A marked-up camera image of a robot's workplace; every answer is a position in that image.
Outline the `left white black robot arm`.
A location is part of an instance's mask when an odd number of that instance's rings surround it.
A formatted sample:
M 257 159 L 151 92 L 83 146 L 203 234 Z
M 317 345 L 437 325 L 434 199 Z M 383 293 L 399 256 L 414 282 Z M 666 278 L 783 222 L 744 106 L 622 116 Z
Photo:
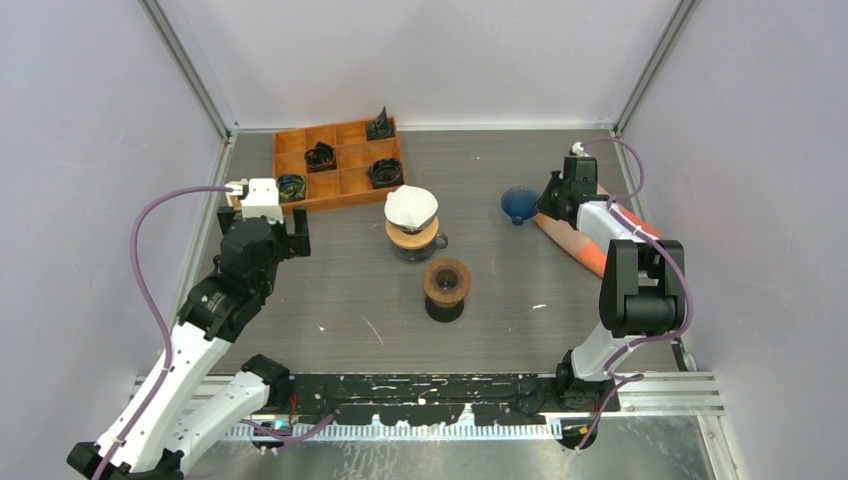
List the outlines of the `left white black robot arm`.
M 311 253 L 308 217 L 293 211 L 294 230 L 230 207 L 213 271 L 189 292 L 170 333 L 170 347 L 119 418 L 97 440 L 79 442 L 68 465 L 86 479 L 183 479 L 242 419 L 288 407 L 290 371 L 257 354 L 211 399 L 186 410 L 210 369 L 230 349 L 274 290 L 279 264 Z

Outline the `rolled black tie middle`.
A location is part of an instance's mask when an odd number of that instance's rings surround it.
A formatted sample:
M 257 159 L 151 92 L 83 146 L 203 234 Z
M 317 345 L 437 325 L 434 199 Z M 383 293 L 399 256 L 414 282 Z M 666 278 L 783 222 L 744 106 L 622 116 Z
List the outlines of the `rolled black tie middle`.
M 317 142 L 303 155 L 308 173 L 319 173 L 337 169 L 335 149 L 325 142 Z

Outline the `clear smoky glass dripper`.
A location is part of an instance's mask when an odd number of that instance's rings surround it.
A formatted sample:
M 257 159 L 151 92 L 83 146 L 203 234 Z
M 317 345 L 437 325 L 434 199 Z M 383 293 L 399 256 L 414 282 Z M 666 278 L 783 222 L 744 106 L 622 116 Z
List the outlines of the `clear smoky glass dripper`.
M 393 227 L 395 230 L 401 232 L 404 235 L 417 235 L 422 233 L 424 230 L 430 227 L 430 225 L 438 218 L 436 214 L 422 220 L 419 222 L 415 222 L 413 225 L 407 225 L 404 223 L 394 222 L 390 219 L 387 220 L 388 224 Z

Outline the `white paper coffee filter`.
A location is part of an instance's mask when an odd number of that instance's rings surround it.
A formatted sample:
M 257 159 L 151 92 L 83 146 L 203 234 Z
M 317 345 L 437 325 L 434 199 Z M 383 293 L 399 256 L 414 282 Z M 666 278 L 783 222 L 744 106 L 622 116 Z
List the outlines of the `white paper coffee filter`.
M 402 185 L 388 193 L 384 215 L 387 220 L 413 225 L 437 214 L 438 207 L 438 200 L 429 190 Z

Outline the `rolled black tie back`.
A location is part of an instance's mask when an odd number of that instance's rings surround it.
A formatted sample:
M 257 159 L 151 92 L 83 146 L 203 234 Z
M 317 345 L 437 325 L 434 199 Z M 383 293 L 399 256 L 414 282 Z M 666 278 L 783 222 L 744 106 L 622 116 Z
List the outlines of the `rolled black tie back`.
M 390 120 L 387 108 L 383 107 L 380 114 L 365 123 L 367 141 L 384 140 L 395 137 L 395 127 Z

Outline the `orange wooden compartment tray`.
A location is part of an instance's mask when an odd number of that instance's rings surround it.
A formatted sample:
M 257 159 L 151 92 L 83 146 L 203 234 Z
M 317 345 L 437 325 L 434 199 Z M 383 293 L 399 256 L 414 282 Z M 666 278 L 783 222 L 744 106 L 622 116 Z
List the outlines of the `orange wooden compartment tray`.
M 372 165 L 394 158 L 400 164 L 400 182 L 407 182 L 400 133 L 392 137 L 369 140 L 366 126 L 371 121 L 360 119 L 347 122 L 280 130 L 272 135 L 272 177 L 299 175 L 304 179 L 304 194 L 299 201 L 283 202 L 286 214 L 296 208 L 310 212 L 383 202 L 395 185 L 375 187 L 368 176 Z M 305 154 L 323 142 L 333 148 L 335 167 L 314 171 Z

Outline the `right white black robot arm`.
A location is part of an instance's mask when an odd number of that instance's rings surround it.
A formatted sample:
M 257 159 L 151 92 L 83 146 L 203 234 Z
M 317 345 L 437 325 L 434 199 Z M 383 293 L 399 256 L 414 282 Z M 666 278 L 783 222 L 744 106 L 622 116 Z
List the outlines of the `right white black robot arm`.
M 683 325 L 683 248 L 645 230 L 614 203 L 587 154 L 565 156 L 536 208 L 543 231 L 601 278 L 599 323 L 556 370 L 556 400 L 577 411 L 615 388 L 615 369 L 637 346 Z

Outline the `black round base disc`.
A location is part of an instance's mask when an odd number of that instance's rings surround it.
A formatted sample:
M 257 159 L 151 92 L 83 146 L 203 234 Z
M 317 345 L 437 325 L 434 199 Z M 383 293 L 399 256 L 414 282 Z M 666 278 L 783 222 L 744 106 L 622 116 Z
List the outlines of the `black round base disc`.
M 462 315 L 464 307 L 464 300 L 450 306 L 443 306 L 430 298 L 425 300 L 426 313 L 432 320 L 440 323 L 450 323 L 457 320 Z

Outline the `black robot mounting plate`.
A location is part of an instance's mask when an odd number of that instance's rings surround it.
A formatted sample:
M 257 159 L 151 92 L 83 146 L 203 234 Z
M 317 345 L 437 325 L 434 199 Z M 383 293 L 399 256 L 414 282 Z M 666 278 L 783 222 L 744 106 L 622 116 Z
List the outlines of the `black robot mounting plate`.
M 343 426 L 449 426 L 465 411 L 476 426 L 541 425 L 548 414 L 596 414 L 613 387 L 529 373 L 303 374 L 291 381 L 285 409 Z

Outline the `orange grey folded cloth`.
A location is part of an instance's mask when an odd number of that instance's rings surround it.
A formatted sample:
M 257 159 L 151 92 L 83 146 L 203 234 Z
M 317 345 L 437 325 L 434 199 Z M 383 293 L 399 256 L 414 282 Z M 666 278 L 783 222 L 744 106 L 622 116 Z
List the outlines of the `orange grey folded cloth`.
M 547 208 L 548 203 L 545 194 L 537 200 L 538 213 L 534 216 L 535 223 L 563 250 L 599 277 L 604 275 L 611 240 L 641 242 L 640 238 L 633 235 L 633 230 L 639 230 L 654 239 L 663 237 L 653 226 L 620 204 L 616 204 L 613 210 L 625 218 L 624 222 L 610 215 L 604 202 L 591 203 L 588 215 L 579 221 L 582 226 L 588 228 L 588 231 L 584 232 L 573 228 L 565 220 L 558 220 L 544 213 L 543 208 Z

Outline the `blue glass dripper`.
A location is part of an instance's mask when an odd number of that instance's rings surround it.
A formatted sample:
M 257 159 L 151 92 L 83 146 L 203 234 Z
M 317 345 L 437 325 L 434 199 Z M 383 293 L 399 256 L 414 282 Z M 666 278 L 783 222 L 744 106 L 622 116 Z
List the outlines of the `blue glass dripper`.
M 521 226 L 537 214 L 539 197 L 536 190 L 528 187 L 512 187 L 502 194 L 501 209 L 513 225 Z

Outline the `rolled black tie right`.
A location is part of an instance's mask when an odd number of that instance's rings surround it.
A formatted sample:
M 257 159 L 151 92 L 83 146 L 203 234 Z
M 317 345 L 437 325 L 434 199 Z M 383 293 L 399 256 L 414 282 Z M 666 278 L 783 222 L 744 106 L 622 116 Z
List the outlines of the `rolled black tie right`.
M 400 186 L 404 183 L 402 162 L 396 157 L 385 157 L 375 161 L 366 171 L 373 189 Z

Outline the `grey glass server jug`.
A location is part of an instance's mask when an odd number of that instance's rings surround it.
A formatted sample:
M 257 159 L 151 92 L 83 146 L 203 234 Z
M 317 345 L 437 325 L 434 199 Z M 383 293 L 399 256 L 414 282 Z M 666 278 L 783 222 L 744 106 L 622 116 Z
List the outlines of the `grey glass server jug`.
M 437 233 L 428 244 L 417 248 L 406 248 L 393 244 L 395 255 L 407 263 L 421 263 L 428 260 L 437 250 L 445 249 L 449 239 L 444 233 Z

